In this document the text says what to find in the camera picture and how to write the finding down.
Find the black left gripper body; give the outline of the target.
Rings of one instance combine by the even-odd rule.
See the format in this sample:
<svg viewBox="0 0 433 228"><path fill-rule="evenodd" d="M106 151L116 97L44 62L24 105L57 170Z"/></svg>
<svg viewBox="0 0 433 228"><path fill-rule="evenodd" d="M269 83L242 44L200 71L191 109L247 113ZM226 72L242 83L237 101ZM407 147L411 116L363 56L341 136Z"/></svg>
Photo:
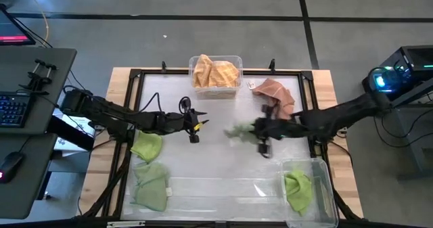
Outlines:
<svg viewBox="0 0 433 228"><path fill-rule="evenodd" d="M200 121L198 116L200 112L194 109L184 113L170 112L165 114L164 133L171 134L180 131L186 131L190 135L196 135Z"/></svg>

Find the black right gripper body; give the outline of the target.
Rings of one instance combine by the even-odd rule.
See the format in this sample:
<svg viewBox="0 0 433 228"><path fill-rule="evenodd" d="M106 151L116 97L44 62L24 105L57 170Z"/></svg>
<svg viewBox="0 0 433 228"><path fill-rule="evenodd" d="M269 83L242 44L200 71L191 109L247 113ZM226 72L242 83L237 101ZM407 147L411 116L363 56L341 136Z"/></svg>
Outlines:
<svg viewBox="0 0 433 228"><path fill-rule="evenodd" d="M294 138L293 124L289 120L257 118L252 126L254 127L252 134L257 139L273 138L281 140L285 137Z"/></svg>

